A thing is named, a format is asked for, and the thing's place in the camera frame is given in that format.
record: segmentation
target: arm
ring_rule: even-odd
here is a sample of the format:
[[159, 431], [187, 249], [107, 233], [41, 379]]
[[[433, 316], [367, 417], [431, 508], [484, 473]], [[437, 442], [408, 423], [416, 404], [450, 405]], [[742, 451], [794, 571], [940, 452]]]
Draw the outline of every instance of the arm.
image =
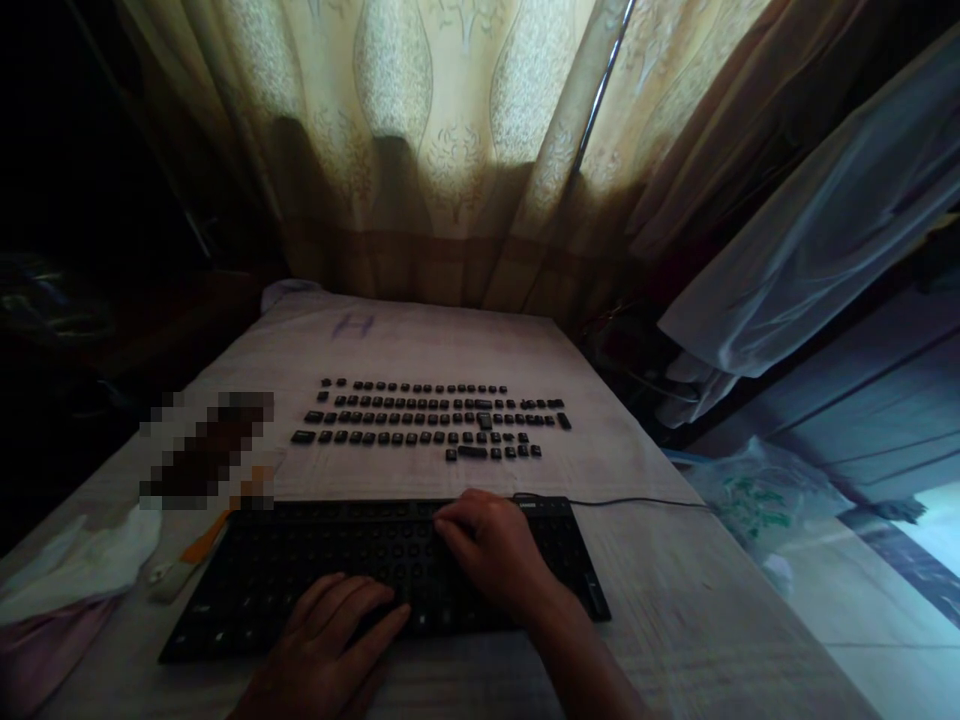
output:
[[580, 602], [544, 563], [527, 519], [516, 505], [487, 492], [467, 490], [435, 517], [437, 532], [464, 572], [526, 628], [568, 717], [646, 716], [643, 700]]

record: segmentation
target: person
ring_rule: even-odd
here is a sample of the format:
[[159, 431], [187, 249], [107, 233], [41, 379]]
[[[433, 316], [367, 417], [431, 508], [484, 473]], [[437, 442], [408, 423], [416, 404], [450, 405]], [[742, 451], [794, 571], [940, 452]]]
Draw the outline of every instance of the person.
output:
[[[547, 567], [523, 512], [505, 498], [467, 490], [434, 516], [464, 572], [526, 629], [570, 718], [639, 718], [647, 709], [594, 630], [579, 600]], [[351, 647], [360, 620], [393, 590], [368, 577], [327, 575], [297, 602], [234, 720], [360, 718], [383, 682], [384, 652], [410, 617], [391, 611]]]

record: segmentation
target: pink cloth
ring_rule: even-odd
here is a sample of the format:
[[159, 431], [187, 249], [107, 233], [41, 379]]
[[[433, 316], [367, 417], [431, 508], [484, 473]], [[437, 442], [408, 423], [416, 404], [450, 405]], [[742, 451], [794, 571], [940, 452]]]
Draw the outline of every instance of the pink cloth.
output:
[[0, 628], [0, 716], [35, 713], [80, 662], [121, 597], [77, 602]]

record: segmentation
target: plastic bag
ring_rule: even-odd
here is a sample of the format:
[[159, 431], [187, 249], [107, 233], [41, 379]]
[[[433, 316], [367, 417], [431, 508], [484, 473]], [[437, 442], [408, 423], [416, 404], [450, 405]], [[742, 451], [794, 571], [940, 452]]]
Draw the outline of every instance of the plastic bag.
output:
[[694, 466], [683, 475], [758, 563], [795, 536], [803, 523], [835, 517], [854, 506], [823, 471], [756, 437], [735, 455]]

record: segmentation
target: left hand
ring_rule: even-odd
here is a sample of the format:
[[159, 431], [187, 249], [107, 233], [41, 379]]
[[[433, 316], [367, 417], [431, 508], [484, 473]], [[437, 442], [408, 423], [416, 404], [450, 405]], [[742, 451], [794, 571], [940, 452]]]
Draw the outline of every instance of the left hand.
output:
[[368, 577], [325, 575], [307, 590], [233, 720], [361, 718], [384, 678], [378, 660], [410, 617], [401, 605], [345, 651], [368, 612], [393, 599], [393, 590]]

